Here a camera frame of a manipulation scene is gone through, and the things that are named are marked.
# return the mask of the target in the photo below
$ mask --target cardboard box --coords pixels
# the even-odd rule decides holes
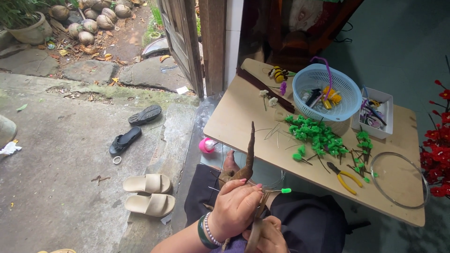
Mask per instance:
[[[381,124],[380,128],[375,128],[372,126],[369,126],[367,124],[364,124],[360,122],[360,119],[362,119],[361,110],[358,110],[353,115],[353,121],[351,123],[351,127],[355,130],[360,131],[361,127],[364,131],[368,132],[369,135],[379,138],[379,139],[385,139],[386,137],[390,136],[392,134],[392,129],[394,125],[394,101],[393,97],[389,94],[380,92],[378,90],[366,88],[367,92],[369,94],[369,98],[378,102],[382,102],[382,104],[378,107],[377,111],[379,111],[382,114],[382,119],[385,121],[386,126]],[[366,94],[363,90],[361,90],[361,93],[363,95],[363,101],[366,98]]]

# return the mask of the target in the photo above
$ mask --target plastic bag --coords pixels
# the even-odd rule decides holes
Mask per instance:
[[[194,133],[198,134],[201,138],[205,138],[203,129],[211,118],[212,113],[216,109],[220,100],[224,95],[224,91],[215,95],[205,98],[205,100],[199,105],[194,114]]]

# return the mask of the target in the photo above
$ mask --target metal ring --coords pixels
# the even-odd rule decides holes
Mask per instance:
[[[417,170],[417,172],[419,172],[420,175],[422,176],[423,183],[424,183],[425,187],[427,188],[427,195],[426,195],[425,200],[423,201],[423,203],[422,203],[421,205],[418,205],[418,206],[415,206],[415,207],[411,207],[411,206],[405,206],[405,205],[403,205],[403,204],[400,204],[400,203],[398,203],[397,201],[395,201],[393,198],[389,197],[389,196],[381,189],[380,185],[378,185],[378,183],[377,183],[377,181],[375,180],[375,177],[374,177],[374,163],[375,163],[375,161],[376,161],[378,158],[380,158],[381,156],[383,156],[383,155],[388,155],[388,154],[390,154],[390,155],[395,155],[395,156],[398,156],[398,157],[400,157],[400,158],[403,158],[405,161],[409,162],[409,163]],[[381,153],[377,154],[377,155],[372,159],[372,162],[370,163],[370,174],[372,175],[372,181],[374,182],[373,184],[377,187],[377,189],[381,192],[381,194],[383,194],[384,197],[386,197],[388,200],[390,200],[392,203],[396,204],[396,205],[399,206],[399,207],[403,207],[403,208],[406,208],[406,209],[419,209],[419,208],[424,207],[424,206],[425,206],[426,204],[428,204],[428,202],[430,201],[430,187],[428,186],[427,180],[426,180],[425,177],[423,176],[423,174],[422,174],[422,172],[420,171],[420,169],[419,169],[412,161],[410,161],[408,158],[404,157],[404,156],[401,155],[401,154],[394,153],[394,152],[381,152]]]
[[[116,156],[116,157],[114,157],[114,159],[112,160],[112,162],[113,162],[114,164],[119,164],[119,163],[122,162],[122,157]]]

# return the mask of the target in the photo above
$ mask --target white ring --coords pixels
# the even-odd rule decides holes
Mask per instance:
[[[122,162],[122,157],[116,156],[116,157],[114,157],[114,159],[112,160],[112,162],[113,162],[114,164],[119,164],[119,163]]]

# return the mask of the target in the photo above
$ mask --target yellow yarn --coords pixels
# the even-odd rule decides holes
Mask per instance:
[[[329,88],[330,86],[325,87],[324,94],[327,94]],[[331,102],[333,102],[334,105],[336,105],[342,100],[342,97],[338,93],[336,93],[333,89],[331,89],[330,94],[328,94],[328,100],[330,100]]]

